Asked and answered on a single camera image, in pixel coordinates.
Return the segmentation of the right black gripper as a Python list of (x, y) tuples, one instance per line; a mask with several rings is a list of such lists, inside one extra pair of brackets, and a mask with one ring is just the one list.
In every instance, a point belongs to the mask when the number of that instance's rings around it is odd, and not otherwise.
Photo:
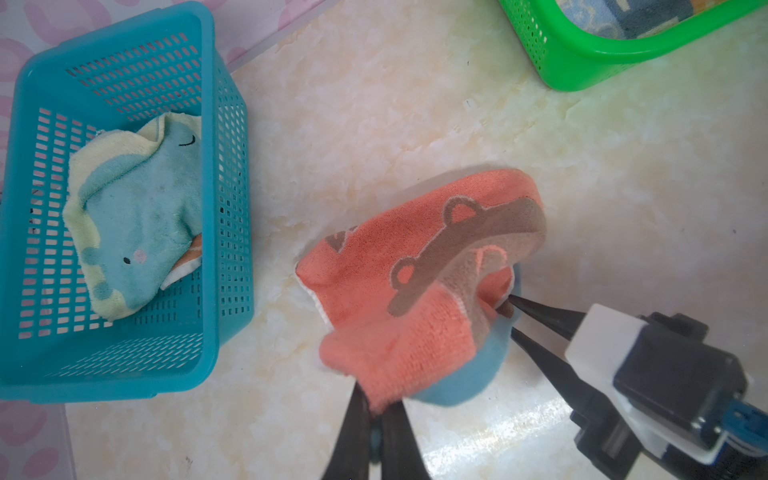
[(570, 341), (565, 352), (568, 364), (517, 328), (511, 333), (512, 340), (533, 360), (574, 412), (587, 413), (595, 388), (608, 398), (651, 455), (664, 456), (669, 442), (656, 431), (658, 425), (614, 387), (616, 374), (647, 322), (599, 304), (592, 305), (585, 313), (547, 306), (517, 295), (510, 295), (508, 302)]

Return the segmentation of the pink orange towel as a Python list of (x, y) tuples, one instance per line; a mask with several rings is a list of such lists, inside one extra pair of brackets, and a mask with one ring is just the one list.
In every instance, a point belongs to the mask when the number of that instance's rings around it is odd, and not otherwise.
[(326, 237), (295, 268), (330, 328), (320, 360), (354, 378), (374, 413), (472, 399), (507, 357), (515, 268), (545, 237), (538, 188), (518, 169), (466, 176)]

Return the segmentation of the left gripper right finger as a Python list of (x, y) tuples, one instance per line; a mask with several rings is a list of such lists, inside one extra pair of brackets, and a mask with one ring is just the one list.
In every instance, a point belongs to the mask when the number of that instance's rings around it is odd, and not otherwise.
[(382, 480), (430, 480), (402, 401), (380, 415)]

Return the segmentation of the teal yellow hippo towel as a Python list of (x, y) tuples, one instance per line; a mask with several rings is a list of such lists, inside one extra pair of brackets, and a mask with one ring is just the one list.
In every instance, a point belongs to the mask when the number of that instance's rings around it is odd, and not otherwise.
[(71, 156), (63, 219), (101, 318), (152, 301), (202, 235), (201, 135), (200, 117), (168, 112), (136, 132), (100, 132)]

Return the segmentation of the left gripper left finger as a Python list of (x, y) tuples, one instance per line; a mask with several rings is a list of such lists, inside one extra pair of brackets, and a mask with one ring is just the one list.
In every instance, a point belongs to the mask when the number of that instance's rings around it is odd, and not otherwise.
[(350, 401), (322, 480), (368, 480), (371, 452), (371, 413), (358, 383)]

